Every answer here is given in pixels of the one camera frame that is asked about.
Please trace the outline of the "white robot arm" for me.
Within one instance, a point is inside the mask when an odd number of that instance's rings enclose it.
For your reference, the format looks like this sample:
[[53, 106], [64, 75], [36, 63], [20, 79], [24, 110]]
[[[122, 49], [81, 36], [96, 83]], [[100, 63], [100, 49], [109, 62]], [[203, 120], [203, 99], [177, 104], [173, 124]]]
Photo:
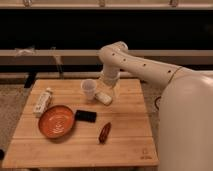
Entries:
[[121, 69], [163, 88], [158, 171], [213, 171], [213, 78], [182, 66], [132, 56], [116, 42], [102, 47], [101, 77], [113, 86]]

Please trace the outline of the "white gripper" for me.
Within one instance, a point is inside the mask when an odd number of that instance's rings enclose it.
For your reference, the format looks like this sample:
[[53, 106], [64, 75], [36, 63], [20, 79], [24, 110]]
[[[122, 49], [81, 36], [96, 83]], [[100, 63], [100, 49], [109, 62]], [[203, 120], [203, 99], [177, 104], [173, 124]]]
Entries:
[[120, 75], [117, 75], [114, 78], [106, 77], [104, 74], [101, 74], [98, 79], [98, 89], [103, 93], [109, 95], [112, 99], [116, 98], [116, 85], [120, 79]]

